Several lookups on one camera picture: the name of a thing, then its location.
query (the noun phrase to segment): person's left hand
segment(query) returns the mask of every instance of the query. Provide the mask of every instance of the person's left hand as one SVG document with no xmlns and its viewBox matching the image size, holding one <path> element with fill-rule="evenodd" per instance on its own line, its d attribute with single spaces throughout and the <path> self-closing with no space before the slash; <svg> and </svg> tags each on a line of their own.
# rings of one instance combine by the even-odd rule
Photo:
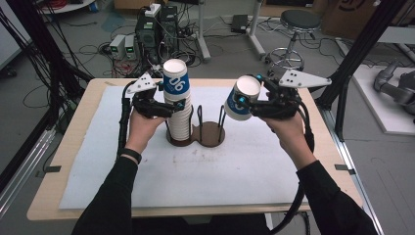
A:
<svg viewBox="0 0 415 235">
<path fill-rule="evenodd" d="M 141 154 L 153 137 L 157 127 L 165 121 L 164 117 L 146 118 L 133 110 L 129 122 L 129 137 L 125 148 Z"/>
</svg>

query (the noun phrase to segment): blue logo on cup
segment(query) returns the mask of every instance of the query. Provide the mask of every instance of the blue logo on cup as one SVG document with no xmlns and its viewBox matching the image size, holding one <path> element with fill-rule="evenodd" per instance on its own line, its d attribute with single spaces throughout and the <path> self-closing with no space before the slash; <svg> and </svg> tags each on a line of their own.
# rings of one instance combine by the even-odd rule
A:
<svg viewBox="0 0 415 235">
<path fill-rule="evenodd" d="M 172 95 L 181 95 L 189 90 L 189 75 L 187 72 L 180 77 L 169 77 L 164 74 L 162 84 L 165 92 Z"/>
<path fill-rule="evenodd" d="M 231 109 L 231 111 L 238 115 L 248 115 L 250 113 L 250 110 L 248 108 L 241 107 L 236 103 L 236 101 L 233 99 L 234 93 L 235 90 L 232 89 L 231 93 L 228 96 L 228 99 L 226 100 L 229 109 Z"/>
</svg>

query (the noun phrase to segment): wooden table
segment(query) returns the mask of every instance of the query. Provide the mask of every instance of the wooden table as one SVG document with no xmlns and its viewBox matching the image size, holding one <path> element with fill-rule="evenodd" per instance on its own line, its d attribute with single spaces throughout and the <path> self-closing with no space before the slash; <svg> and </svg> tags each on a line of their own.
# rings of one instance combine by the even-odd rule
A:
<svg viewBox="0 0 415 235">
<path fill-rule="evenodd" d="M 74 219 L 79 218 L 83 210 L 60 210 L 59 204 L 64 195 L 69 179 L 72 163 L 82 144 L 83 136 L 101 101 L 107 86 L 124 86 L 131 79 L 96 78 L 90 81 L 85 94 L 72 118 L 69 128 L 51 165 L 61 165 L 59 172 L 47 173 L 40 185 L 35 198 L 27 212 L 30 220 Z M 235 79 L 191 79 L 192 86 L 232 87 Z M 307 89 L 301 89 L 300 95 L 308 107 L 311 126 L 315 135 L 315 156 L 326 167 L 344 192 L 349 194 L 359 205 L 362 200 L 355 188 L 347 170 L 336 170 L 335 165 L 343 165 L 336 145 L 317 110 Z M 133 209 L 132 216 L 169 216 L 169 215 L 198 215 L 226 214 L 253 212 L 285 212 L 289 205 L 249 205 L 249 206 L 217 206 L 190 208 L 151 208 Z M 309 210 L 308 205 L 301 210 Z"/>
</svg>

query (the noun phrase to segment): black sleeve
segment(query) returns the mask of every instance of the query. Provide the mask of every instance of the black sleeve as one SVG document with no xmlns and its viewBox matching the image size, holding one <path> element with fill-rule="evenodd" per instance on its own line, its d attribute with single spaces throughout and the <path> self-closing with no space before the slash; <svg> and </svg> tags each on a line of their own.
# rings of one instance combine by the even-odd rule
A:
<svg viewBox="0 0 415 235">
<path fill-rule="evenodd" d="M 136 173 L 137 164 L 118 158 L 72 234 L 131 234 L 131 192 Z"/>
<path fill-rule="evenodd" d="M 321 234 L 378 234 L 372 219 L 341 191 L 320 162 L 297 172 Z"/>
</svg>

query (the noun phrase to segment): white paper cup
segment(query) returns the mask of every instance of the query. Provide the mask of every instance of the white paper cup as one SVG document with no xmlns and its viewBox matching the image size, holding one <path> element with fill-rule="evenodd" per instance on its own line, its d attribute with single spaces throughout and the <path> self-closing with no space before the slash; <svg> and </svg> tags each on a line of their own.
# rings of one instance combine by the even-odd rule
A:
<svg viewBox="0 0 415 235">
<path fill-rule="evenodd" d="M 182 60 L 171 59 L 162 68 L 164 97 L 171 100 L 187 97 L 190 94 L 190 82 L 186 64 Z"/>
<path fill-rule="evenodd" d="M 224 109 L 226 115 L 235 120 L 247 120 L 252 114 L 250 109 L 240 107 L 235 101 L 235 93 L 241 93 L 244 96 L 250 98 L 250 100 L 256 100 L 259 96 L 260 83 L 259 81 L 249 75 L 243 75 L 238 78 L 235 85 L 225 101 Z"/>
</svg>

